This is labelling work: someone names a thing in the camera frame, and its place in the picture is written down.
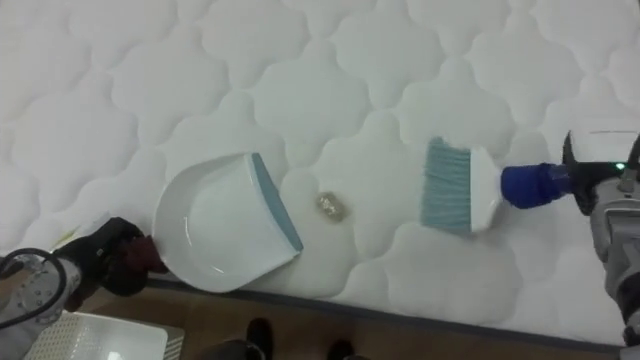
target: teal bristles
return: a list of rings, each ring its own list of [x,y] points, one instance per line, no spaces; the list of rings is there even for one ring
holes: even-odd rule
[[[424,170],[422,225],[453,233],[471,232],[471,151],[442,138],[429,143]]]

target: blue connector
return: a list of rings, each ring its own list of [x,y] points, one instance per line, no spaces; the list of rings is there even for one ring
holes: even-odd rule
[[[571,180],[565,165],[508,166],[500,178],[502,196],[519,209],[549,204],[571,193]]]

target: black cable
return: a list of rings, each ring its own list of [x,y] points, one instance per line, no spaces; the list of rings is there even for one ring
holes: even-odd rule
[[[631,146],[627,167],[631,170],[640,170],[640,134],[638,134],[638,137],[633,142],[633,146]]]
[[[58,258],[53,256],[51,253],[41,249],[26,248],[26,249],[19,249],[9,253],[0,261],[0,274],[4,272],[5,267],[11,264],[12,259],[21,255],[36,255],[44,258],[45,261],[50,262],[53,265],[53,267],[58,271],[58,277],[60,278],[60,282],[58,283],[58,288],[56,289],[56,292],[55,294],[53,294],[53,297],[51,299],[49,299],[46,303],[44,303],[42,306],[40,306],[39,308],[33,311],[30,311],[14,319],[0,323],[0,330],[19,324],[21,322],[33,319],[34,317],[49,310],[53,305],[55,305],[58,302],[58,300],[60,300],[60,298],[64,294],[65,289],[67,288],[67,272],[64,270],[62,263],[60,262],[60,260],[58,260]]]

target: white dustpan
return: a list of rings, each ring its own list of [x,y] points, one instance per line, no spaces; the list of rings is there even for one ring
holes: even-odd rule
[[[160,198],[153,238],[177,277],[211,292],[237,289],[302,250],[259,154],[226,156],[179,173]]]

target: white brush head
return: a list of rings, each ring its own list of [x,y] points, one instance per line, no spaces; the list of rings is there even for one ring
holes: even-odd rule
[[[487,230],[502,202],[501,170],[485,148],[471,149],[471,232]]]

